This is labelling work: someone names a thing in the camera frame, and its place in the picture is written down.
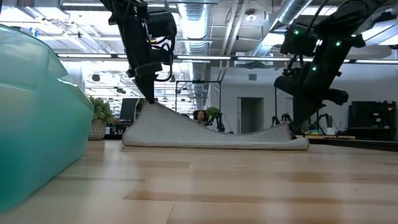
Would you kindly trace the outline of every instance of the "door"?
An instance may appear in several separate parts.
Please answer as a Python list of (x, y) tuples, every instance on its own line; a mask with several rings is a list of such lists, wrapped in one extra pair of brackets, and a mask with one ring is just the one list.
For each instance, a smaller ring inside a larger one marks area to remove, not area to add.
[(264, 128), (264, 99), (238, 98), (238, 133), (252, 133)]

